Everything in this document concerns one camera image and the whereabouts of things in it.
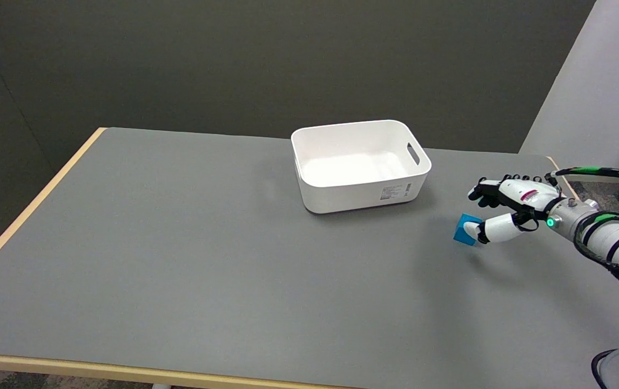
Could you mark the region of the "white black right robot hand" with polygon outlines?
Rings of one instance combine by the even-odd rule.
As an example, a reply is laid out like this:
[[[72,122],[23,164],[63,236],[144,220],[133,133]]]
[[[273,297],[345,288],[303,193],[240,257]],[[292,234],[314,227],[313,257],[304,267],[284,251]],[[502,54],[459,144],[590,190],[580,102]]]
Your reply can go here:
[[[470,190],[468,199],[477,202],[479,207],[504,206],[510,213],[480,222],[465,221],[463,232],[480,244],[506,242],[531,232],[532,229],[525,226],[529,222],[539,226],[541,221],[546,221],[553,207],[565,198],[561,189],[541,180],[483,178]]]

